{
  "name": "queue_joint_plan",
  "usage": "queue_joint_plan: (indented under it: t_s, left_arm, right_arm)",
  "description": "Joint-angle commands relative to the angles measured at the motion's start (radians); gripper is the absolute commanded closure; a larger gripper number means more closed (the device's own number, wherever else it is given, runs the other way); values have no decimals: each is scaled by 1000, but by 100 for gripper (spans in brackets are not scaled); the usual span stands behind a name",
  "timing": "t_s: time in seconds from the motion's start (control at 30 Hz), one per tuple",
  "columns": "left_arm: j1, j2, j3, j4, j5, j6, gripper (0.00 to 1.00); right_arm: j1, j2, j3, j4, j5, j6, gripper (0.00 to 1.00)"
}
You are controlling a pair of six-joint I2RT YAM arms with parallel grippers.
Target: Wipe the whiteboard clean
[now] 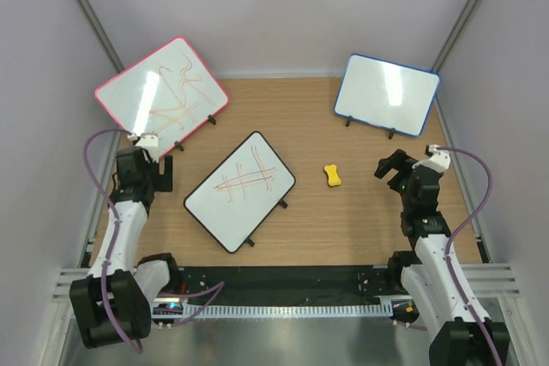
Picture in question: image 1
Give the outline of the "yellow black whiteboard eraser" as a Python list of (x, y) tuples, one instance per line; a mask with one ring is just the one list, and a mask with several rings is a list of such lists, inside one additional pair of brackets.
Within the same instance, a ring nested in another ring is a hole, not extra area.
[(342, 181), (341, 177), (338, 173), (337, 165), (325, 165), (323, 167), (323, 171), (326, 174), (327, 177), (327, 185), (330, 188), (341, 186)]

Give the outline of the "blue framed whiteboard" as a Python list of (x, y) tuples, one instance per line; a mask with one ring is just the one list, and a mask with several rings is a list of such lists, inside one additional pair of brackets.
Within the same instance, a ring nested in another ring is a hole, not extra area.
[(334, 112), (417, 137), (424, 130), (440, 82), (440, 76), (430, 71), (354, 53), (347, 60)]

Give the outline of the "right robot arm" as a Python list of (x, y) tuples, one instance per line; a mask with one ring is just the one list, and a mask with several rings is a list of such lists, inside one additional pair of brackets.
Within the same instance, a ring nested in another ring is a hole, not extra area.
[(475, 296), (455, 253), (459, 231), (449, 228), (438, 209), (439, 182), (452, 151), (430, 145), (425, 159), (417, 160), (397, 149), (379, 160), (375, 177), (396, 172), (388, 185), (401, 197), (401, 230), (411, 246), (391, 256), (386, 282), (412, 298), (430, 337), (431, 365), (503, 365), (509, 331)]

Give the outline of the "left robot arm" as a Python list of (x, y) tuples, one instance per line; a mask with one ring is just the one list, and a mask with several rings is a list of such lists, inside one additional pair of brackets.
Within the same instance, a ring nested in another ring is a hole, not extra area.
[(171, 190), (171, 172), (161, 174), (148, 150), (133, 147), (117, 154), (100, 252), (86, 277), (69, 288), (81, 340), (88, 349), (126, 342), (139, 345), (151, 330), (154, 299), (180, 291), (182, 278), (171, 254), (135, 260), (155, 194)]

